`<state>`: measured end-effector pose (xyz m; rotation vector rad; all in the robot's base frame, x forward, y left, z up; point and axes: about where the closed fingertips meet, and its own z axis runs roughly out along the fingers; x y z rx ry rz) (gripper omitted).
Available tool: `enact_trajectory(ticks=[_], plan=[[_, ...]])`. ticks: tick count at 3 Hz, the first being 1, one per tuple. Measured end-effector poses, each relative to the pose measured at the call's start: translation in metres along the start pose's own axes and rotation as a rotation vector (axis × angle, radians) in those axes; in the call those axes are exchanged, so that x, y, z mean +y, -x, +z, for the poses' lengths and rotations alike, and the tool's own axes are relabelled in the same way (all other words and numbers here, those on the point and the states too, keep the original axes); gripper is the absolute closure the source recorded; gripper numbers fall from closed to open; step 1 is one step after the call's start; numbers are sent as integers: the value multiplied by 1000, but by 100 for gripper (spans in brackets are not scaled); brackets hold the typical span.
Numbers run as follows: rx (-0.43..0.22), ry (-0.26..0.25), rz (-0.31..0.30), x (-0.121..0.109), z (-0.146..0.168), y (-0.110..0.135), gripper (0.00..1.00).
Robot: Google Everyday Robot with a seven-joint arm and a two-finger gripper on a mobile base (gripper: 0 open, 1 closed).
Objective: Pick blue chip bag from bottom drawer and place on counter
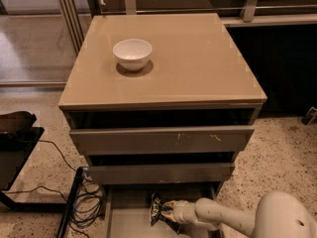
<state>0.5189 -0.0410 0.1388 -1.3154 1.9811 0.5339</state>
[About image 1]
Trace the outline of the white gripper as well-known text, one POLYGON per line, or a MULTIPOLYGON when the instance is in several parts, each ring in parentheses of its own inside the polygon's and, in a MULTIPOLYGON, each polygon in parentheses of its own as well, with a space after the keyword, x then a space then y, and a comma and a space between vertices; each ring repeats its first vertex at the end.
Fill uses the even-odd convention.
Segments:
POLYGON ((194 224, 197 222, 195 204, 186 200, 171 200, 163 204, 164 209, 172 209, 172 213, 164 212, 161 215, 180 224, 194 224))

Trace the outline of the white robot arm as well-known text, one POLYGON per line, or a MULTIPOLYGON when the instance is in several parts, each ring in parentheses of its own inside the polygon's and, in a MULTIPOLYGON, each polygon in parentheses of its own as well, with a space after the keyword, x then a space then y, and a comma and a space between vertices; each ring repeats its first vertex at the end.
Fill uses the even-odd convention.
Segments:
POLYGON ((179 224, 215 230, 223 223, 248 238, 317 238, 317 224, 294 196, 271 191, 262 197, 254 214, 229 208, 202 197, 196 202, 166 202, 161 214, 179 224))

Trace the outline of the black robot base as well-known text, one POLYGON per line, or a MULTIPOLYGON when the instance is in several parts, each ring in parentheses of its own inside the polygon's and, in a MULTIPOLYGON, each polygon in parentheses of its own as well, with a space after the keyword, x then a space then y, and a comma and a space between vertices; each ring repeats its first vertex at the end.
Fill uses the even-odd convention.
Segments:
POLYGON ((64 238, 79 186, 83 168, 75 171, 74 180, 65 203, 16 202, 8 191, 40 141, 45 129, 34 127, 35 114, 17 111, 0 115, 0 203, 2 211, 61 213, 55 238, 64 238))

